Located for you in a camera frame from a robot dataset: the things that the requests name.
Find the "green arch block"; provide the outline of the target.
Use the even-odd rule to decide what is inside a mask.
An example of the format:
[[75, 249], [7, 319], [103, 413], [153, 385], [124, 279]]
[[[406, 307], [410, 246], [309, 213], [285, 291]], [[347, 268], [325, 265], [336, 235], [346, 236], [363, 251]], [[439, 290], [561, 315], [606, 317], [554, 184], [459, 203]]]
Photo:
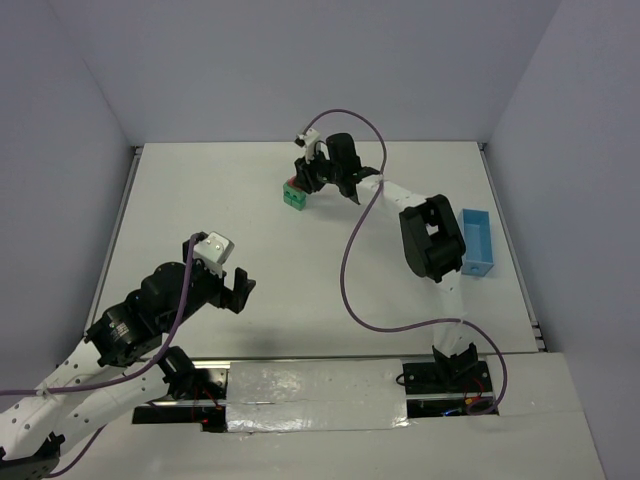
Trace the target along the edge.
[[285, 194], [283, 196], [283, 201], [284, 201], [285, 198], [291, 199], [296, 203], [306, 203], [306, 197], [305, 196], [296, 196], [296, 195]]
[[298, 201], [302, 201], [307, 196], [303, 190], [288, 182], [285, 182], [283, 185], [283, 195], [296, 198]]

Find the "blue plastic bin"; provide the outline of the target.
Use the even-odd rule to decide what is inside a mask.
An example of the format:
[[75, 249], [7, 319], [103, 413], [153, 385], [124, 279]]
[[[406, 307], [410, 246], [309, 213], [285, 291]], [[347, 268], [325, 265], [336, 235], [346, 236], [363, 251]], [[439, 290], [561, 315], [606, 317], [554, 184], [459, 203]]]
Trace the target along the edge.
[[466, 245], [461, 272], [467, 276], [485, 277], [494, 266], [489, 212], [462, 209], [459, 223]]

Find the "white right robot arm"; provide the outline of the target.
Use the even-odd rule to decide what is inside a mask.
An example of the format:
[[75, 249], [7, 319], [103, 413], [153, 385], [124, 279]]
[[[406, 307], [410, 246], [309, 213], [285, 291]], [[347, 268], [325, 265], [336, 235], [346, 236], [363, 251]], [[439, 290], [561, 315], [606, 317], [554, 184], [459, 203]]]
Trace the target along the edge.
[[348, 300], [346, 267], [355, 238], [367, 215], [379, 201], [390, 206], [399, 223], [404, 259], [411, 272], [436, 284], [453, 272], [459, 272], [466, 254], [466, 244], [448, 198], [442, 194], [425, 197], [384, 178], [382, 168], [365, 166], [356, 152], [353, 137], [338, 133], [321, 139], [309, 128], [296, 136], [294, 143], [304, 150], [295, 160], [295, 176], [286, 186], [303, 196], [334, 185], [339, 193], [355, 204], [360, 194], [370, 200], [349, 236], [340, 264], [339, 287], [343, 305], [360, 326], [378, 333], [400, 333], [404, 327], [375, 327], [360, 319]]

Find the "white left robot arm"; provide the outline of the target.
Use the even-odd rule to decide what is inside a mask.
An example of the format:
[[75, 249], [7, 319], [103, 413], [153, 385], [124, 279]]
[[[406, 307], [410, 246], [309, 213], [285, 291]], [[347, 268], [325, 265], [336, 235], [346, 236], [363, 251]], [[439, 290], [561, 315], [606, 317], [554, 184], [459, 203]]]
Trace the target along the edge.
[[123, 302], [104, 311], [52, 374], [17, 394], [2, 413], [2, 478], [53, 476], [64, 453], [121, 414], [202, 388], [206, 376], [172, 345], [173, 336], [206, 305], [240, 313], [255, 286], [241, 268], [226, 287], [223, 275], [201, 260], [159, 266]]

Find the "white front cover board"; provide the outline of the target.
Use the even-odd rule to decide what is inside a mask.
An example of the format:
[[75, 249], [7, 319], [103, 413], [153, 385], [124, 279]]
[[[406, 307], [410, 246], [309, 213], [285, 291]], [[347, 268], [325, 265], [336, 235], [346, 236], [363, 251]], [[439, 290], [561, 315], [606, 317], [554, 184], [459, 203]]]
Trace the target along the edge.
[[72, 479], [601, 479], [563, 355], [507, 356], [494, 416], [424, 418], [384, 431], [211, 434], [109, 425], [63, 458]]

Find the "aluminium table edge rail left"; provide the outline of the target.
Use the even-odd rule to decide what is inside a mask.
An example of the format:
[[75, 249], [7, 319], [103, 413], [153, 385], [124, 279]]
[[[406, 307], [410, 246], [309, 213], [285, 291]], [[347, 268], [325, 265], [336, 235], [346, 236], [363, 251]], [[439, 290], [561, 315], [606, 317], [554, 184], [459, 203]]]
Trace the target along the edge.
[[[102, 264], [102, 268], [100, 271], [100, 275], [98, 278], [98, 282], [96, 285], [96, 289], [94, 291], [93, 297], [92, 297], [92, 301], [91, 301], [91, 305], [89, 308], [89, 312], [87, 314], [87, 318], [85, 321], [85, 327], [84, 327], [84, 331], [86, 332], [94, 323], [94, 321], [97, 319], [98, 317], [98, 307], [101, 301], [101, 297], [104, 291], [104, 287], [105, 287], [105, 282], [106, 282], [106, 278], [109, 272], [109, 268], [110, 268], [110, 264], [113, 258], [113, 254], [115, 251], [115, 247], [117, 244], [117, 240], [118, 240], [118, 236], [119, 236], [119, 232], [121, 230], [121, 226], [122, 226], [122, 222], [124, 220], [124, 216], [126, 213], [126, 209], [127, 209], [127, 205], [129, 202], [129, 198], [132, 192], [132, 188], [135, 182], [135, 177], [136, 177], [136, 173], [139, 167], [139, 163], [140, 163], [140, 159], [143, 153], [143, 146], [134, 146], [133, 147], [133, 157], [131, 160], [131, 164], [128, 170], [128, 174], [127, 174], [127, 178], [126, 178], [126, 182], [125, 182], [125, 186], [124, 186], [124, 190], [123, 190], [123, 194], [121, 196], [120, 199], [120, 203], [118, 206], [118, 211], [116, 214], [116, 219], [115, 219], [115, 223], [112, 229], [112, 232], [110, 234], [109, 237], [109, 242], [108, 242], [108, 246], [107, 246], [107, 251], [106, 251], [106, 255], [105, 255], [105, 259], [104, 262]], [[86, 338], [86, 333], [83, 333], [83, 337], [79, 343], [79, 347], [81, 347], [82, 349], [86, 349], [88, 347], [90, 347], [90, 344], [88, 344], [85, 341]]]

